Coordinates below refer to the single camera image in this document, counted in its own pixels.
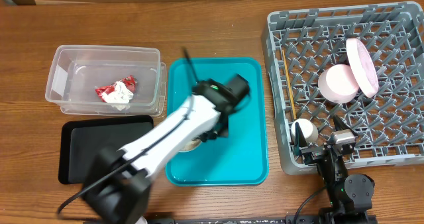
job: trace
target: turquoise cutting board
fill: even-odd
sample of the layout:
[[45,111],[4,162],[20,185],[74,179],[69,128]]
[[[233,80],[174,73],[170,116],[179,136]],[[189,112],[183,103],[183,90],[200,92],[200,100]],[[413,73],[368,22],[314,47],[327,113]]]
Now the turquoise cutting board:
[[[268,145],[264,108],[264,86],[259,63],[252,58],[194,58],[200,80],[227,83],[239,74],[250,86],[251,100],[229,117],[229,136],[208,140],[195,150],[178,153],[166,165],[166,176],[177,186],[255,185],[268,175]],[[193,77],[186,60],[170,67],[168,84],[169,115],[191,93]]]

